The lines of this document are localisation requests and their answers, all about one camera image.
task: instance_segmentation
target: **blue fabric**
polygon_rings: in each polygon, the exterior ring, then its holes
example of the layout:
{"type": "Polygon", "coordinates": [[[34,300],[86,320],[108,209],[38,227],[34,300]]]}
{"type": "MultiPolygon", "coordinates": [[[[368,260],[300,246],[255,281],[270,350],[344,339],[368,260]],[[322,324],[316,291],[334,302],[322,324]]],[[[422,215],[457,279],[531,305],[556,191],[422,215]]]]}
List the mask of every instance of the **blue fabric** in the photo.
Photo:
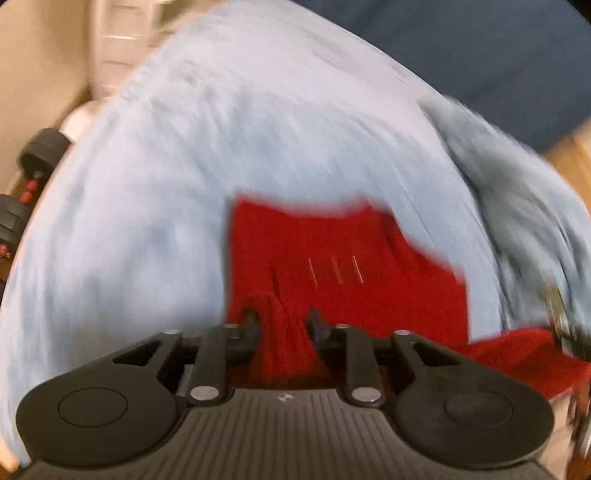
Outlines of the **blue fabric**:
{"type": "Polygon", "coordinates": [[[551,172],[312,12],[231,0],[135,73],[44,193],[0,311],[1,435],[26,463],[14,416],[31,388],[155,331],[223,319],[239,192],[291,208],[359,195],[390,207],[412,243],[466,279],[472,339],[498,334],[506,314],[533,318],[546,281],[586,321],[589,221],[551,172]]]}
{"type": "Polygon", "coordinates": [[[591,25],[566,0],[297,0],[537,151],[591,117],[591,25]]]}
{"type": "Polygon", "coordinates": [[[571,324],[591,330],[591,221],[546,161],[457,102],[423,103],[474,188],[497,248],[513,327],[544,325],[546,287],[558,286],[571,324]]]}

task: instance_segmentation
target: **metal pin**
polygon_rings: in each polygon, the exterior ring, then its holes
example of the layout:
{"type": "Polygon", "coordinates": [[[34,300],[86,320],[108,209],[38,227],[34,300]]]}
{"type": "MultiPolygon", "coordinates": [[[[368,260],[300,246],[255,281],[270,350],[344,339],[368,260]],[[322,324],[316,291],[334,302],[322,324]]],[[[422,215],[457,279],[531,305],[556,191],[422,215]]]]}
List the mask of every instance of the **metal pin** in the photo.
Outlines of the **metal pin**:
{"type": "Polygon", "coordinates": [[[199,387],[193,388],[190,393],[195,400],[199,401],[214,400],[215,398],[218,398],[219,394],[219,390],[210,385],[200,385],[199,387]]]}
{"type": "Polygon", "coordinates": [[[343,284],[343,277],[340,276],[339,266],[336,262],[336,257],[332,257],[333,269],[335,271],[336,280],[339,282],[339,285],[343,284]]]}
{"type": "Polygon", "coordinates": [[[308,267],[310,269],[310,274],[312,275],[312,280],[314,280],[314,285],[318,286],[318,281],[316,280],[316,274],[314,273],[314,268],[312,268],[312,259],[308,259],[308,267]]]}
{"type": "Polygon", "coordinates": [[[360,402],[371,403],[382,398],[382,393],[377,388],[373,387],[358,387],[353,390],[351,396],[360,402]]]}
{"type": "Polygon", "coordinates": [[[359,266],[357,264],[357,260],[355,259],[355,256],[353,255],[353,265],[355,265],[355,270],[357,271],[357,277],[359,279],[359,281],[361,283],[363,283],[363,277],[361,276],[361,272],[359,271],[359,266]]]}

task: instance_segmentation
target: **black circular pad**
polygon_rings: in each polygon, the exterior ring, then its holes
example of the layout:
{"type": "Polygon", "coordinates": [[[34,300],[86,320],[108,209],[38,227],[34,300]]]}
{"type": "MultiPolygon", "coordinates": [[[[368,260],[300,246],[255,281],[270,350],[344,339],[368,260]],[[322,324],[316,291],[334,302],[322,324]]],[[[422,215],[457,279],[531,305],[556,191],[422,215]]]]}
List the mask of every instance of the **black circular pad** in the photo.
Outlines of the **black circular pad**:
{"type": "Polygon", "coordinates": [[[470,428],[500,427],[513,415],[511,402],[503,395],[478,390],[452,395],[444,408],[453,421],[470,428]]]}
{"type": "Polygon", "coordinates": [[[108,388],[84,388],[67,395],[57,410],[65,421],[77,427],[102,427],[121,418],[127,400],[108,388]]]}
{"type": "Polygon", "coordinates": [[[103,362],[41,384],[21,401],[18,432],[31,459],[112,465],[158,445],[178,418],[154,372],[103,362]]]}
{"type": "Polygon", "coordinates": [[[464,469],[533,459],[554,425],[541,394],[475,362],[425,369],[391,414],[410,446],[464,469]]]}

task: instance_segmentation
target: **screw head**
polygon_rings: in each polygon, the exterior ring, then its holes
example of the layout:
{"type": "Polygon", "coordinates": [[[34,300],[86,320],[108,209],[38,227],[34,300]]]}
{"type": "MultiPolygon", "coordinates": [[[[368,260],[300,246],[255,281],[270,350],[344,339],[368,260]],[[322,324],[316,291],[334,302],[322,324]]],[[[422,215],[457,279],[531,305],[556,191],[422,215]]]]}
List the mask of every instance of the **screw head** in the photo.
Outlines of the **screw head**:
{"type": "Polygon", "coordinates": [[[382,398],[382,393],[374,387],[359,387],[351,392],[351,396],[357,401],[371,403],[382,398]]]}
{"type": "Polygon", "coordinates": [[[218,398],[220,392],[216,387],[211,387],[209,385],[199,385],[191,389],[191,396],[195,400],[199,401],[207,401],[207,400],[214,400],[218,398]]]}

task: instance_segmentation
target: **ribbed black surface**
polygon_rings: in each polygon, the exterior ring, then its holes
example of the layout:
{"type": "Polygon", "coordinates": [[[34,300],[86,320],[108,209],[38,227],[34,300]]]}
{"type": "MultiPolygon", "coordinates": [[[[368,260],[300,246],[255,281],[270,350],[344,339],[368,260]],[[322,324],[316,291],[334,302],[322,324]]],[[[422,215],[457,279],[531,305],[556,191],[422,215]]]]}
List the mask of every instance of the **ribbed black surface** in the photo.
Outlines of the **ribbed black surface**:
{"type": "Polygon", "coordinates": [[[222,406],[191,411],[165,446],[135,462],[100,471],[38,462],[22,475],[22,480],[551,478],[536,463],[503,471],[435,463],[410,449],[380,411],[352,407],[334,390],[237,390],[222,406]]]}

